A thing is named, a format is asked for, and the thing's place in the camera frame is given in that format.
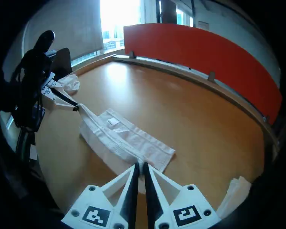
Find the window blind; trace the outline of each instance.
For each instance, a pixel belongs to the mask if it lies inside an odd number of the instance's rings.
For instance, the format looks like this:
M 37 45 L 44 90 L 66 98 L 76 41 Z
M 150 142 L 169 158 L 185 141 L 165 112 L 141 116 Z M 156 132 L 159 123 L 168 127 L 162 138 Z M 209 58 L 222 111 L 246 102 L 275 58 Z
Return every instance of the window blind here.
M 102 49 L 100 0 L 52 0 L 45 4 L 28 23 L 24 52 L 47 30 L 55 33 L 50 49 L 68 48 L 71 60 Z

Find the white towel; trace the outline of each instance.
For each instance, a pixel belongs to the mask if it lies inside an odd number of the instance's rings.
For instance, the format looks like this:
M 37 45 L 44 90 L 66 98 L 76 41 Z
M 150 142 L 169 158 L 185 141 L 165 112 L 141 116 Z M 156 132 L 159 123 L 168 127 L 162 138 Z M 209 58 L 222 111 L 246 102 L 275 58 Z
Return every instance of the white towel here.
M 139 162 L 140 173 L 148 162 L 163 172 L 175 150 L 139 129 L 128 120 L 109 109 L 99 117 L 85 105 L 79 105 L 83 119 L 80 134 L 92 150 L 117 175 Z M 144 178 L 141 175 L 138 191 L 145 193 Z
M 224 219 L 230 215 L 247 198 L 250 188 L 251 183 L 242 176 L 231 180 L 227 194 L 216 211 L 218 217 Z
M 64 86 L 64 90 L 72 95 L 79 90 L 79 80 L 75 74 L 65 76 L 57 81 L 59 84 Z

